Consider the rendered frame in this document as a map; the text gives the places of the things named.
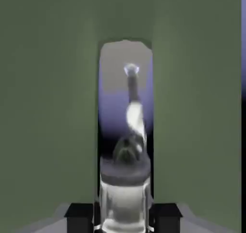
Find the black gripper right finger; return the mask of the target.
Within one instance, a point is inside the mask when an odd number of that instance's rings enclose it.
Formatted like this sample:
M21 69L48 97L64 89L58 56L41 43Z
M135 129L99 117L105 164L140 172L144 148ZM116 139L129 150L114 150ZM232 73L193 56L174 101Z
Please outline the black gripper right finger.
M197 217L185 203L155 204L152 233L230 233L230 230Z

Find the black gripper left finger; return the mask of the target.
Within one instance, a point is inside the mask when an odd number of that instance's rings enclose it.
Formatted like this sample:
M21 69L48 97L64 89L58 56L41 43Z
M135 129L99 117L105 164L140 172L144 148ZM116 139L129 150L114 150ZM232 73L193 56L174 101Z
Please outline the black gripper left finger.
M51 217L38 220L18 230L18 233L94 233L93 205L62 203Z

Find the green cabinet door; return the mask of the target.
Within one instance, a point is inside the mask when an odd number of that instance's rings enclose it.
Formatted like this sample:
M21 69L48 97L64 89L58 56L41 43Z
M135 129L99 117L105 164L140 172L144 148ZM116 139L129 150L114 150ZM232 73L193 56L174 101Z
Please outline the green cabinet door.
M101 42L152 45L154 198L241 232L241 0L0 0L0 233L94 201Z

